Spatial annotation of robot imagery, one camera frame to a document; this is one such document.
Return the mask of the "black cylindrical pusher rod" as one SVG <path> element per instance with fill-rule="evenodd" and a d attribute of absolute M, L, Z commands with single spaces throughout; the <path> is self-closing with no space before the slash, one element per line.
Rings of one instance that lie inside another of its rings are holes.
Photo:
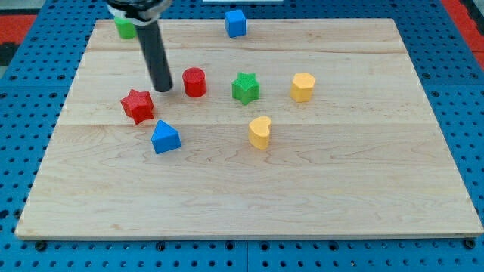
<path fill-rule="evenodd" d="M 135 30 L 154 90 L 170 91 L 173 87 L 172 75 L 158 22 L 135 26 Z"/>

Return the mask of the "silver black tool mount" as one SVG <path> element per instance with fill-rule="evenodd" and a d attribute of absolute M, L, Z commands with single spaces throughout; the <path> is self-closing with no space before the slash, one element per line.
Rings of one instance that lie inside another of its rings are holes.
<path fill-rule="evenodd" d="M 106 0 L 108 11 L 134 25 L 148 25 L 160 19 L 173 0 Z"/>

